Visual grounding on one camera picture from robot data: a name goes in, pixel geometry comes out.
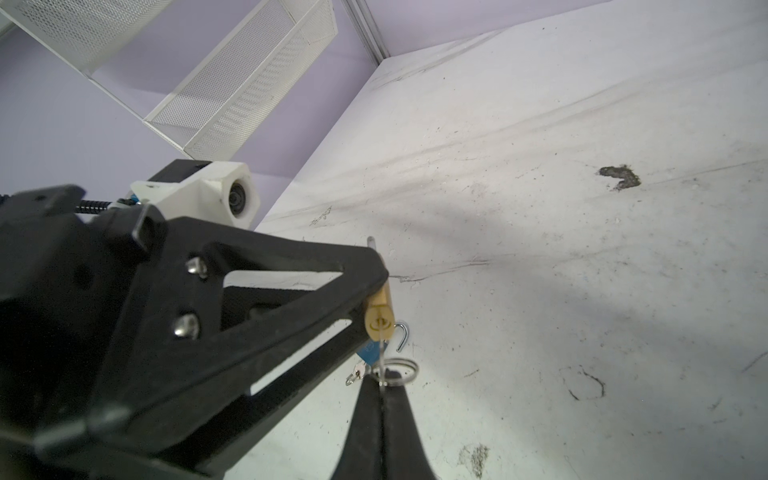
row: scuff mark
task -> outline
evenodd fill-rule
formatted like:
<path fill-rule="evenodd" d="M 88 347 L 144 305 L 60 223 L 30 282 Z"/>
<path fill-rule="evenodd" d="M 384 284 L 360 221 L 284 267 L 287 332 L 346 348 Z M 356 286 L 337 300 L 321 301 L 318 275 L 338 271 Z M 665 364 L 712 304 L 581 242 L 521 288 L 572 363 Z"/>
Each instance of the scuff mark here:
<path fill-rule="evenodd" d="M 587 377 L 593 379 L 595 382 L 600 384 L 600 389 L 601 389 L 601 391 L 600 391 L 600 398 L 603 398 L 605 396 L 605 382 L 600 380 L 598 377 L 592 376 L 589 373 L 587 373 L 587 371 L 584 370 L 584 367 L 581 367 L 581 372 L 584 373 Z"/>
<path fill-rule="evenodd" d="M 576 472 L 576 468 L 574 468 L 574 466 L 571 465 L 571 459 L 568 457 L 568 455 L 563 455 L 563 458 L 565 458 L 565 461 L 568 463 L 568 466 L 571 467 L 571 470 L 574 471 L 576 478 L 578 478 L 578 480 L 581 480 L 581 475 L 579 475 L 578 472 Z"/>
<path fill-rule="evenodd" d="M 755 363 L 758 363 L 758 362 L 759 362 L 759 361 L 760 361 L 760 360 L 761 360 L 761 359 L 762 359 L 764 356 L 766 356 L 766 355 L 768 355 L 768 351 L 766 351 L 766 352 L 763 352 L 763 353 L 759 354 L 759 355 L 758 355 L 758 356 L 755 358 L 755 360 L 752 360 L 752 361 L 750 362 L 750 364 L 749 364 L 749 365 L 745 366 L 745 367 L 744 367 L 744 368 L 741 370 L 741 372 L 742 372 L 742 373 L 746 373 L 746 371 L 747 371 L 747 370 L 749 370 L 749 369 L 751 369 L 752 367 L 754 367 L 754 366 L 755 366 Z"/>
<path fill-rule="evenodd" d="M 640 185 L 640 178 L 627 165 L 618 167 L 602 167 L 598 170 L 598 175 L 603 177 L 620 178 L 621 181 L 614 187 L 619 192 L 625 188 L 632 188 Z"/>
<path fill-rule="evenodd" d="M 446 273 L 453 273 L 456 270 L 460 270 L 462 268 L 467 268 L 468 266 L 487 266 L 490 265 L 490 260 L 470 260 L 467 263 L 463 263 L 461 265 L 454 266 L 453 268 L 450 268 L 448 270 L 443 270 L 436 273 L 431 273 L 429 275 L 425 276 L 416 276 L 416 275 L 390 275 L 389 278 L 396 278 L 397 280 L 400 280 L 400 283 L 405 282 L 420 282 L 422 280 L 426 280 L 428 278 L 432 278 L 434 276 L 438 275 L 445 275 Z"/>
<path fill-rule="evenodd" d="M 453 52 L 451 54 L 448 54 L 445 57 L 438 58 L 437 60 L 429 62 L 427 65 L 419 67 L 419 68 L 417 68 L 415 70 L 407 71 L 406 73 L 400 74 L 397 77 L 394 77 L 394 78 L 392 78 L 390 80 L 384 81 L 384 82 L 382 82 L 380 84 L 374 84 L 371 90 L 378 90 L 379 88 L 381 88 L 381 87 L 383 87 L 385 85 L 391 84 L 391 83 L 393 83 L 395 81 L 405 80 L 406 78 L 412 77 L 413 75 L 418 75 L 418 74 L 421 74 L 421 73 L 425 73 L 427 71 L 432 70 L 433 68 L 437 68 L 440 65 L 446 63 L 447 61 L 451 61 L 454 58 L 458 57 L 459 55 L 462 55 L 462 54 L 472 50 L 473 48 L 477 48 L 480 45 L 483 45 L 488 40 L 491 40 L 492 38 L 494 38 L 496 35 L 499 35 L 500 33 L 502 33 L 502 30 L 493 31 L 493 32 L 487 34 L 484 38 L 481 38 L 480 40 L 477 40 L 475 43 L 467 45 L 466 47 L 461 48 L 460 50 L 455 51 L 455 52 Z"/>
<path fill-rule="evenodd" d="M 715 409 L 720 406 L 720 403 L 722 401 L 723 401 L 723 397 L 720 397 L 719 399 L 717 399 L 717 401 L 715 403 L 713 403 L 712 405 L 708 406 L 707 408 L 709 409 L 710 412 L 714 412 Z"/>
<path fill-rule="evenodd" d="M 321 220 L 327 220 L 327 219 L 328 219 L 328 214 L 330 214 L 330 213 L 331 213 L 331 209 L 332 209 L 332 208 L 333 208 L 333 205 L 331 205 L 330 207 L 328 207 L 328 210 L 324 211 L 322 215 L 320 215 L 319 217 L 317 217 L 315 220 L 312 220 L 312 223 L 310 223 L 310 227 L 311 227 L 312 225 L 316 224 L 317 222 L 321 221 Z"/>
<path fill-rule="evenodd" d="M 488 452 L 490 452 L 487 446 L 482 443 L 474 445 L 464 445 L 462 450 L 458 453 L 458 463 L 464 465 L 472 473 L 475 478 L 480 480 L 482 478 L 483 469 L 485 468 L 485 462 L 488 460 Z"/>
<path fill-rule="evenodd" d="M 523 178 L 525 175 L 528 175 L 528 174 L 530 174 L 532 171 L 536 171 L 536 170 L 538 170 L 540 167 L 541 167 L 541 165 L 539 165 L 538 167 L 533 167 L 531 170 L 528 170 L 528 171 L 527 171 L 527 172 L 525 172 L 524 174 L 522 174 L 522 175 L 518 175 L 517 177 L 515 177 L 515 179 L 516 179 L 516 180 L 520 180 L 520 179 L 521 179 L 521 178 Z"/>

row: small key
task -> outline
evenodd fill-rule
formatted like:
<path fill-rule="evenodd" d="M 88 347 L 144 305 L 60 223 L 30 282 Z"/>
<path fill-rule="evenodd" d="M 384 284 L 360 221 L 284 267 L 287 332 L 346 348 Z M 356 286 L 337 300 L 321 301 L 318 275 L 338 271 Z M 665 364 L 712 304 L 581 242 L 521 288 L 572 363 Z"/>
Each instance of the small key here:
<path fill-rule="evenodd" d="M 358 362 L 357 365 L 355 365 L 355 371 L 352 372 L 352 374 L 348 377 L 346 377 L 346 384 L 352 385 L 357 380 L 360 380 L 362 377 L 368 375 L 371 373 L 371 366 L 368 365 L 365 360 Z"/>

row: concrete floor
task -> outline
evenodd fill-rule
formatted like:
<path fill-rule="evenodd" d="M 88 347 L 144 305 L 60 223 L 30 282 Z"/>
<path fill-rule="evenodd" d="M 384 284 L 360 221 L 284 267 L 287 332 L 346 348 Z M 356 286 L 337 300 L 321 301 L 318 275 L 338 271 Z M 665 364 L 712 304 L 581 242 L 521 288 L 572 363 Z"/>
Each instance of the concrete floor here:
<path fill-rule="evenodd" d="M 390 58 L 258 230 L 376 237 L 442 480 L 765 478 L 767 59 L 763 0 L 614 0 Z M 227 478 L 329 478 L 354 363 Z"/>

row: dirt mark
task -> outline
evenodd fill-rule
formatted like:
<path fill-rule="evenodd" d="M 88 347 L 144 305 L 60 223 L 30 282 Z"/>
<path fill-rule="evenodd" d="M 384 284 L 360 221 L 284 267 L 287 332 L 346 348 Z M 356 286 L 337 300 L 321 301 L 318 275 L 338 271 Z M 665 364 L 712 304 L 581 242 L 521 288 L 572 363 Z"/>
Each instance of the dirt mark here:
<path fill-rule="evenodd" d="M 622 191 L 625 188 L 632 188 L 640 185 L 640 178 L 634 174 L 634 172 L 627 167 L 627 165 L 620 165 L 618 167 L 602 167 L 598 170 L 598 175 L 603 177 L 620 178 L 621 181 L 614 187 L 614 190 Z"/>
<path fill-rule="evenodd" d="M 475 445 L 464 445 L 464 448 L 458 453 L 458 463 L 464 465 L 478 480 L 482 478 L 485 462 L 488 460 L 487 446 L 482 443 Z"/>
<path fill-rule="evenodd" d="M 315 220 L 312 220 L 312 223 L 310 223 L 310 227 L 311 227 L 312 225 L 316 224 L 317 222 L 321 221 L 321 220 L 327 220 L 327 219 L 328 219 L 328 214 L 330 214 L 330 213 L 331 213 L 331 209 L 332 209 L 332 208 L 333 208 L 333 207 L 328 207 L 328 210 L 324 211 L 322 215 L 320 215 L 319 217 L 317 217 Z"/>

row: white mesh basket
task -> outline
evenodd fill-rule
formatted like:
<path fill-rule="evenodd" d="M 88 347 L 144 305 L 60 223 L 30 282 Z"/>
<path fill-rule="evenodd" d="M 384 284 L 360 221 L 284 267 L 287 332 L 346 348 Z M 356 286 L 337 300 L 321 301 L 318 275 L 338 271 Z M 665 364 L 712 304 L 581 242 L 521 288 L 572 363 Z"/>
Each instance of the white mesh basket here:
<path fill-rule="evenodd" d="M 0 10 L 67 63 L 91 74 L 171 1 L 0 0 Z"/>
<path fill-rule="evenodd" d="M 144 121 L 194 159 L 229 160 L 336 33 L 331 0 L 263 0 Z"/>

